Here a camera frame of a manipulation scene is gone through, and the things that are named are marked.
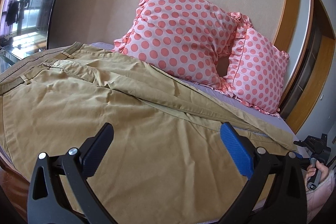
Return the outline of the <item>pink sleeve forearm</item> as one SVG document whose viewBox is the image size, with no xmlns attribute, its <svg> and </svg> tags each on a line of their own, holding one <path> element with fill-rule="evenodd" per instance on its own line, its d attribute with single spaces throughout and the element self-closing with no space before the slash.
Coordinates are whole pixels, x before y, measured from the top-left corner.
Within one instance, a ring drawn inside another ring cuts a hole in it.
<svg viewBox="0 0 336 224">
<path fill-rule="evenodd" d="M 335 188 L 335 174 L 331 170 L 327 178 L 319 184 L 316 190 L 306 192 L 307 223 L 309 223 L 322 209 Z"/>
</svg>

